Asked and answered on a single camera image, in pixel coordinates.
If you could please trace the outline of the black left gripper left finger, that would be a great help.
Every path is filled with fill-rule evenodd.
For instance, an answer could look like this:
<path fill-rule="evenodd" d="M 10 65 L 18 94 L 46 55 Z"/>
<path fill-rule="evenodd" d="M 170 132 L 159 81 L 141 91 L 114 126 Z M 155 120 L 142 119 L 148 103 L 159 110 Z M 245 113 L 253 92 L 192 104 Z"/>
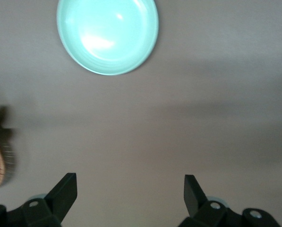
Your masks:
<path fill-rule="evenodd" d="M 77 198 L 77 174 L 67 173 L 43 198 L 33 198 L 8 211 L 0 205 L 0 227 L 62 227 Z"/>

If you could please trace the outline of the pale green round plate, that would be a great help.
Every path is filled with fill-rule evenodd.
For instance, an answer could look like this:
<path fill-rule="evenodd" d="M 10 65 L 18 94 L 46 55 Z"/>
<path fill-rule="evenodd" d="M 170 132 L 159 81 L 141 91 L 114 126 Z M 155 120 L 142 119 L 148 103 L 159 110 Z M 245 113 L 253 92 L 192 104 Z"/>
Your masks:
<path fill-rule="evenodd" d="M 56 22 L 69 56 L 105 76 L 141 66 L 159 34 L 155 0 L 59 0 Z"/>

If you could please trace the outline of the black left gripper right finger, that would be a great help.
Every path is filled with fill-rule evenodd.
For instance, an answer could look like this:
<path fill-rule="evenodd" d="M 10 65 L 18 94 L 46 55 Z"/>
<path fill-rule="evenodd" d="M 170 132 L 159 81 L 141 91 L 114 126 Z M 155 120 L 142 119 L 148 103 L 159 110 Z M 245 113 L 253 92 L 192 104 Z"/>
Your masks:
<path fill-rule="evenodd" d="M 246 208 L 241 214 L 209 200 L 194 175 L 185 175 L 184 202 L 189 216 L 178 227 L 281 227 L 268 212 Z"/>

